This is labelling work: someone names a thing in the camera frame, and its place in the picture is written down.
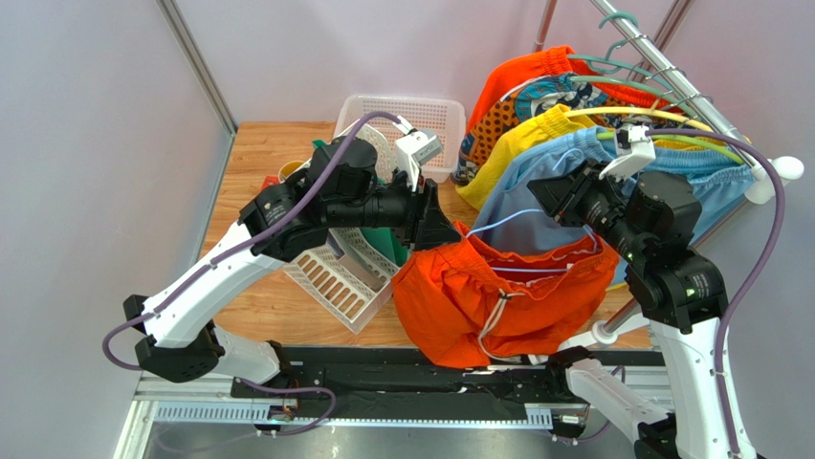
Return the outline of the light blue wire hanger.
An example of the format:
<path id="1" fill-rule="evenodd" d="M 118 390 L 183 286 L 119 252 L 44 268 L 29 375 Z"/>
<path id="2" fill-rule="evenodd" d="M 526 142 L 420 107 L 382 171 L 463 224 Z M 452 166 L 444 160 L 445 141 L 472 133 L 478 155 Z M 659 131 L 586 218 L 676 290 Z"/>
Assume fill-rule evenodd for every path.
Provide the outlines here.
<path id="1" fill-rule="evenodd" d="M 552 219 L 542 214 L 543 211 L 539 208 L 524 208 L 499 218 L 493 223 L 475 226 L 461 233 L 466 239 L 478 236 L 484 244 L 496 251 L 513 252 L 518 257 L 542 255 L 579 242 L 584 237 L 588 238 L 588 249 L 577 248 L 553 256 L 552 261 L 556 262 L 555 268 L 535 268 L 531 266 L 529 260 L 526 261 L 526 267 L 521 267 L 519 259 L 496 259 L 483 255 L 482 258 L 495 273 L 567 273 L 576 264 L 576 261 L 568 261 L 568 256 L 595 255 L 602 250 L 603 244 L 588 227 L 557 229 Z"/>

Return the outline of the orange shorts front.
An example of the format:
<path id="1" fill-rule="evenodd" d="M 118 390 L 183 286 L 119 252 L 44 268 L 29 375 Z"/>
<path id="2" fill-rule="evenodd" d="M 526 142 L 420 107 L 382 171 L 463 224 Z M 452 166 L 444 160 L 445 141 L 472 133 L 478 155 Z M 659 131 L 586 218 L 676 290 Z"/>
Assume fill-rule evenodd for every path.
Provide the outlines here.
<path id="1" fill-rule="evenodd" d="M 555 353 L 597 311 L 618 265 L 594 235 L 520 255 L 490 247 L 461 222 L 454 227 L 459 242 L 414 252 L 391 280 L 407 336 L 439 366 Z"/>

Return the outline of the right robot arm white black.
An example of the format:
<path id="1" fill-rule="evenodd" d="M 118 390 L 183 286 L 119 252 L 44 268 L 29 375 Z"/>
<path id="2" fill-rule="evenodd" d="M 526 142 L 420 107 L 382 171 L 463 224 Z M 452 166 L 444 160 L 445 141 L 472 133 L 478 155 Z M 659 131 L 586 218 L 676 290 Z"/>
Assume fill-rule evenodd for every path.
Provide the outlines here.
<path id="1" fill-rule="evenodd" d="M 579 398 L 623 432 L 639 458 L 754 458 L 731 390 L 720 389 L 716 348 L 727 309 L 723 276 L 692 247 L 702 206 L 682 175 L 644 171 L 625 195 L 593 160 L 528 189 L 565 227 L 587 226 L 627 263 L 626 282 L 660 347 L 672 409 L 612 376 L 583 346 L 550 358 L 553 388 Z"/>

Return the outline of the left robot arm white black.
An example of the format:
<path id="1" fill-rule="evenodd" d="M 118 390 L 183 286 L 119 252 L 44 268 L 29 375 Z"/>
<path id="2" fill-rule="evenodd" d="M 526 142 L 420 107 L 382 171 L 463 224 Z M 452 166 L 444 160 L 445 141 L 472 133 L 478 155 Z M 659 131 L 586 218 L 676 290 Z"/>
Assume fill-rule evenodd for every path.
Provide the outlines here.
<path id="1" fill-rule="evenodd" d="M 306 168 L 245 205 L 183 277 L 161 293 L 127 298 L 128 322 L 143 334 L 138 367 L 173 383 L 208 373 L 268 382 L 287 368 L 281 346 L 244 339 L 213 320 L 257 280 L 325 244 L 333 229 L 388 229 L 412 251 L 458 242 L 436 183 L 413 183 L 397 171 L 381 184 L 377 159 L 372 144 L 350 136 L 317 148 Z"/>

